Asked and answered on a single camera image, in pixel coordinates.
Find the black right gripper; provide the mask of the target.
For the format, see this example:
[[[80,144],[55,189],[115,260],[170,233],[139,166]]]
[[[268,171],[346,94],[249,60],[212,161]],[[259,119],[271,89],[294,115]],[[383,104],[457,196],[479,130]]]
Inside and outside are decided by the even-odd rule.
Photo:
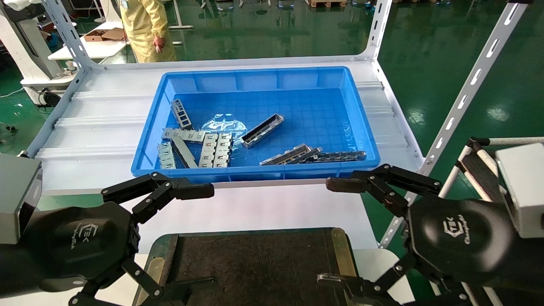
[[[416,195],[437,195],[442,183],[389,164],[353,171],[348,178],[326,179],[326,188],[332,192],[369,193],[396,217],[407,215],[411,248],[435,274],[485,286],[514,279],[509,259],[518,234],[504,204],[477,199],[420,199],[408,208],[408,200],[394,187]],[[415,265],[416,256],[406,254],[375,282],[323,273],[317,283],[343,289],[354,304],[400,306],[388,289]]]

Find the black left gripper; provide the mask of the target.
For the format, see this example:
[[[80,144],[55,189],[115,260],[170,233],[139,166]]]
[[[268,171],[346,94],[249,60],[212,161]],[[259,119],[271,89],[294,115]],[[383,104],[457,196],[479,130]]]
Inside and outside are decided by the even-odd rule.
[[[95,295],[127,273],[148,293],[142,306],[186,306],[194,292],[216,285],[216,280],[198,278],[160,286],[133,260],[140,240],[138,224],[149,221],[173,199],[208,199],[214,194],[212,184],[153,172],[103,189],[106,203],[99,207],[37,212],[21,239],[21,284],[26,290],[48,292],[85,284],[70,299],[70,306],[115,306]],[[140,196],[145,198],[132,214],[118,205]]]

